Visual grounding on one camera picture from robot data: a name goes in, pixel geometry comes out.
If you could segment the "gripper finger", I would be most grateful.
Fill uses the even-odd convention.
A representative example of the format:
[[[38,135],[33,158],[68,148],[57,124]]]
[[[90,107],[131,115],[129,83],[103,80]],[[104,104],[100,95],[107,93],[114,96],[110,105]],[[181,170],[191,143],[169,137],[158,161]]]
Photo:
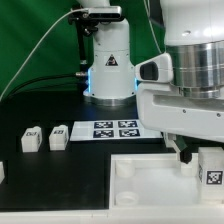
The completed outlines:
[[[188,146],[185,143],[184,138],[180,135],[177,135],[175,143],[180,150],[180,161],[188,164],[192,160],[192,153],[188,150]]]

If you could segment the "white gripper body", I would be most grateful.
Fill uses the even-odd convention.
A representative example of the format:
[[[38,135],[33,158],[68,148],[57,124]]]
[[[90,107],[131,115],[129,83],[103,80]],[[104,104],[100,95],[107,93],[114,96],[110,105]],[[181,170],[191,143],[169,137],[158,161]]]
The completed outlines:
[[[224,143],[224,88],[216,99],[192,99],[169,84],[142,82],[137,111],[146,129]]]

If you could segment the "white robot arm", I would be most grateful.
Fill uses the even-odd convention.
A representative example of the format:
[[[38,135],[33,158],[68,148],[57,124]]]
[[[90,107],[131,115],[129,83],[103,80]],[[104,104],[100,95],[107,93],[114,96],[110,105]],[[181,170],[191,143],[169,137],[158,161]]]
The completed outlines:
[[[143,1],[149,25],[164,29],[164,45],[135,66],[140,121],[224,142],[224,0]]]

